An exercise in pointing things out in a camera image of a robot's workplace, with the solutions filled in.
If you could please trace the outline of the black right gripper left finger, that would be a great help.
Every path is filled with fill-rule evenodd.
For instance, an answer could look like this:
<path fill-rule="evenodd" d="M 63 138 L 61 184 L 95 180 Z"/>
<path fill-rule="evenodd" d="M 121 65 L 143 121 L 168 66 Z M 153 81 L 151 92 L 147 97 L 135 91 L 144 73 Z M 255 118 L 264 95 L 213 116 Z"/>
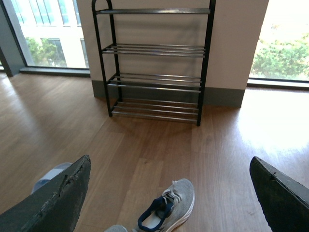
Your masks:
<path fill-rule="evenodd" d="M 72 232 L 87 194 L 91 159 L 80 157 L 0 216 L 2 232 Z"/>

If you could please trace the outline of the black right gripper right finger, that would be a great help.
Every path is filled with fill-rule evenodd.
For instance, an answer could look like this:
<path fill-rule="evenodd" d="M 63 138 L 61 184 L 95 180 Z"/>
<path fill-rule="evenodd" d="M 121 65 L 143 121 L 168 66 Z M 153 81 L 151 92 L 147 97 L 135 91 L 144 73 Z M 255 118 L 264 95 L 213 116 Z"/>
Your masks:
<path fill-rule="evenodd" d="M 259 157 L 250 176 L 265 219 L 273 232 L 309 230 L 309 189 Z"/>

